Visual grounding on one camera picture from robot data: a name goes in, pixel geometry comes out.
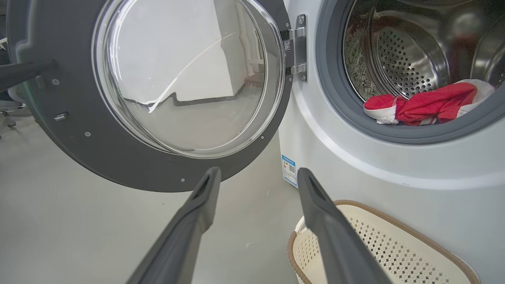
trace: laundry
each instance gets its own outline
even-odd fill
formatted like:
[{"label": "laundry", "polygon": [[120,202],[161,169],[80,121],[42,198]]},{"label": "laundry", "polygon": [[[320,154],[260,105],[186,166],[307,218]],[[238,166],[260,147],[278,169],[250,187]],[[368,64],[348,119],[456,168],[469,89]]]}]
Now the laundry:
[{"label": "laundry", "polygon": [[464,79],[410,100],[391,94],[375,96],[363,105],[365,113],[379,124],[428,125],[456,119],[485,101],[495,87],[478,79]]}]

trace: stainless steel drum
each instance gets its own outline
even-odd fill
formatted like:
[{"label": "stainless steel drum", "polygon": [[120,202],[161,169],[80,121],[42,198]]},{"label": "stainless steel drum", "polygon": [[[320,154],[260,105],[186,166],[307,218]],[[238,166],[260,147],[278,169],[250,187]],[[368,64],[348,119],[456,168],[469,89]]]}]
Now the stainless steel drum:
[{"label": "stainless steel drum", "polygon": [[409,99],[468,78],[499,86],[503,16],[484,0],[357,0],[343,43],[349,81],[363,101],[386,93]]}]

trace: door glass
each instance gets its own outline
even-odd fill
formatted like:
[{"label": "door glass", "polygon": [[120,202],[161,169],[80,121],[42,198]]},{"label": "door glass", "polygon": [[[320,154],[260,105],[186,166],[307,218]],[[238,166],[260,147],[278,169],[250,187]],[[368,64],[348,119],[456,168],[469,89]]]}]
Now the door glass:
[{"label": "door glass", "polygon": [[261,136],[280,100],[284,55],[273,23],[253,0],[113,1],[95,29],[98,87],[121,124],[153,147],[233,154]]}]

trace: laundry basket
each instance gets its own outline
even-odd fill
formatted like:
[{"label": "laundry basket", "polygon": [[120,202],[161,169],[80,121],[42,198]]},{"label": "laundry basket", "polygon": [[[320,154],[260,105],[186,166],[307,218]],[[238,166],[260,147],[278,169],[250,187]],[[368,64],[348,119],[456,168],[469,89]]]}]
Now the laundry basket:
[{"label": "laundry basket", "polygon": [[[480,283],[464,260],[400,221],[359,202],[334,203],[392,283]],[[287,250],[299,284],[328,283],[317,237],[305,227],[303,217]]]}]

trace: open door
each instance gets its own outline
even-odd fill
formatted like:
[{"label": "open door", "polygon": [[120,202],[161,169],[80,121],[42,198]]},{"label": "open door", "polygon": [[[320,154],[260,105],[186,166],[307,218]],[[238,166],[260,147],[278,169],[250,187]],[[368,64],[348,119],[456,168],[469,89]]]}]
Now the open door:
[{"label": "open door", "polygon": [[148,191],[247,166],[276,132],[296,70],[282,0],[15,0],[8,29],[13,63],[56,63],[24,83],[49,137]]}]

